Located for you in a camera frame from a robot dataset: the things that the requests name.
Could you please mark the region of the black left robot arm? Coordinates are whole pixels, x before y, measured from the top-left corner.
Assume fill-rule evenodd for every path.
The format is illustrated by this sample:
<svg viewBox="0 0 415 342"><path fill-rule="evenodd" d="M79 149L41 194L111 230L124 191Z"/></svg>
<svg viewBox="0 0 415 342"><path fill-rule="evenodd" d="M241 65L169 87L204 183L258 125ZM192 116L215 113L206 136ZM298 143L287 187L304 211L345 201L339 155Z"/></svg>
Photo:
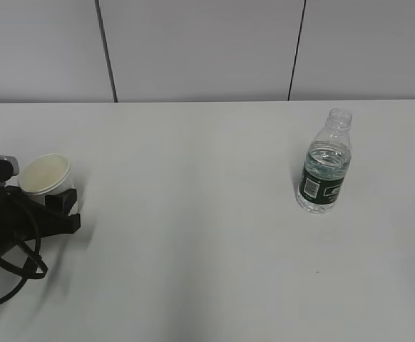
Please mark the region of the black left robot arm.
<svg viewBox="0 0 415 342"><path fill-rule="evenodd" d="M44 199L46 206L31 200L19 187L0 188L0 267L25 279L42 279L48 272L40 253L43 238L73 234L81 228L81 216L71 213L77 203L77 190L68 189ZM27 256L22 267L4 259L14 247Z"/></svg>

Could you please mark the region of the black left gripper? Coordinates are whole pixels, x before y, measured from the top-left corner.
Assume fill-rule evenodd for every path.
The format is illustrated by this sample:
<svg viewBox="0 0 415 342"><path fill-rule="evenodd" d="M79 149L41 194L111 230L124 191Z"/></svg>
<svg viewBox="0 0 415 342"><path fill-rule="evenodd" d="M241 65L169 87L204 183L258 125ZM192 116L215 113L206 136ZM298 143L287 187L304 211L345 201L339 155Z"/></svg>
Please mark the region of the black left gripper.
<svg viewBox="0 0 415 342"><path fill-rule="evenodd" d="M19 187L0 188L0 248L18 238L73 234L81 227L78 196L74 188L45 196L45 206L30 200Z"/></svg>

